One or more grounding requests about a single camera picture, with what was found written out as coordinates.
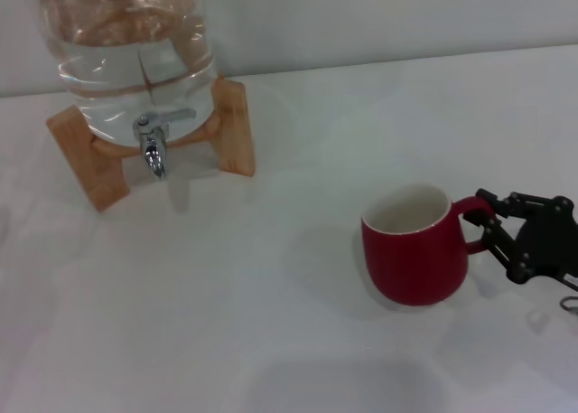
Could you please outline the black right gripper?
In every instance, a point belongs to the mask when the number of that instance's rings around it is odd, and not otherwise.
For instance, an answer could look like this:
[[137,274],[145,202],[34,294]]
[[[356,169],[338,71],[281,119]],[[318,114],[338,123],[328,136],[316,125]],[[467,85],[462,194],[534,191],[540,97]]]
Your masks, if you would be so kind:
[[500,199],[485,189],[476,196],[500,217],[526,219],[516,240],[500,221],[483,222],[481,243],[506,269],[510,281],[523,285],[534,277],[548,277],[577,290],[577,221],[567,198],[512,192]]

